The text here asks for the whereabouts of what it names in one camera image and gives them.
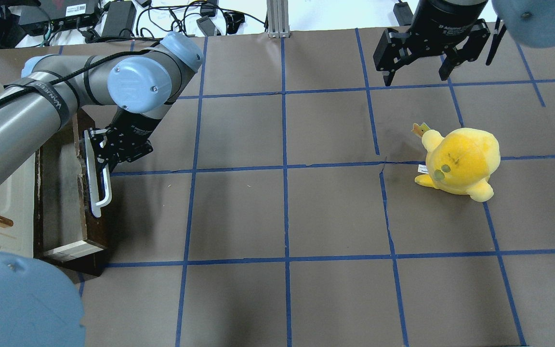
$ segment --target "blue joint cap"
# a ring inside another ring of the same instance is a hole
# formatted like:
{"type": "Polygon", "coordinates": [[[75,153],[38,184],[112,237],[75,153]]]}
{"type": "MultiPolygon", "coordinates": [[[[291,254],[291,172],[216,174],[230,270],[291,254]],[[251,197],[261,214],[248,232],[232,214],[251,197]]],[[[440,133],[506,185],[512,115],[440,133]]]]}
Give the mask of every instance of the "blue joint cap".
{"type": "Polygon", "coordinates": [[[202,50],[182,33],[170,32],[160,41],[160,44],[181,59],[194,72],[198,72],[205,61],[202,50]]]}
{"type": "Polygon", "coordinates": [[[20,71],[20,77],[24,78],[29,76],[29,74],[33,72],[33,68],[35,68],[35,66],[38,65],[38,62],[40,62],[42,59],[46,57],[50,57],[51,55],[58,55],[58,54],[39,55],[37,57],[29,58],[25,62],[25,67],[20,71]]]}
{"type": "Polygon", "coordinates": [[[162,105],[172,91],[168,71],[147,57],[120,61],[108,74],[108,92],[115,104],[132,113],[145,113],[162,105]]]}

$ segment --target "plush toy foot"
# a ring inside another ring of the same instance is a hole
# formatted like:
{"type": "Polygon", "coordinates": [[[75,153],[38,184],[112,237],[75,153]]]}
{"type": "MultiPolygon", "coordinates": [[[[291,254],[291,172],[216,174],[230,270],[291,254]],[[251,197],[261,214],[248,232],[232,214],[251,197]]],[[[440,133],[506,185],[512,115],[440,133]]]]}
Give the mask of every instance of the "plush toy foot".
{"type": "Polygon", "coordinates": [[[487,180],[480,180],[478,184],[467,189],[466,193],[476,202],[486,202],[494,196],[494,189],[487,183],[487,180]]]}
{"type": "Polygon", "coordinates": [[[434,185],[434,181],[432,181],[432,178],[428,174],[416,176],[414,178],[414,182],[418,185],[422,185],[423,187],[435,187],[436,189],[438,189],[438,187],[434,185]]]}

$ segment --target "metal post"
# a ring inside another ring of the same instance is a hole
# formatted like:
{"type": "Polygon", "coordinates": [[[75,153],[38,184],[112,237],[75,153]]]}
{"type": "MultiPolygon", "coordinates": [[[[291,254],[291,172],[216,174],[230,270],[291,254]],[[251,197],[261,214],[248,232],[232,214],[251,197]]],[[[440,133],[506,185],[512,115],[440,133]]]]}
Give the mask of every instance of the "metal post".
{"type": "Polygon", "coordinates": [[[291,27],[288,25],[288,0],[267,0],[267,18],[269,37],[291,37],[291,27]]]}

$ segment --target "green spot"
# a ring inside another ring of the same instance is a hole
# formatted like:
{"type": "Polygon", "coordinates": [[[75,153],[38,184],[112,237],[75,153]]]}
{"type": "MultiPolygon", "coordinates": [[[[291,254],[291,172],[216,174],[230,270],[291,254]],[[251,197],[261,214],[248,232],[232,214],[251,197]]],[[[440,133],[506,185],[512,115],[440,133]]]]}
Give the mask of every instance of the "green spot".
{"type": "Polygon", "coordinates": [[[436,180],[441,181],[445,179],[445,174],[442,173],[442,171],[440,170],[435,170],[434,171],[434,178],[436,178],[436,180]]]}

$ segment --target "white label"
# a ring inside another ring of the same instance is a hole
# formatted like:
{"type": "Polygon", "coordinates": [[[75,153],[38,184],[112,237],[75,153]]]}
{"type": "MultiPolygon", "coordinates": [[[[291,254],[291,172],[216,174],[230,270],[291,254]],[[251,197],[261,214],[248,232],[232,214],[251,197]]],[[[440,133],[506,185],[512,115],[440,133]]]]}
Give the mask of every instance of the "white label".
{"type": "Polygon", "coordinates": [[[87,8],[87,4],[68,6],[66,7],[66,16],[84,14],[86,8],[87,8]]]}

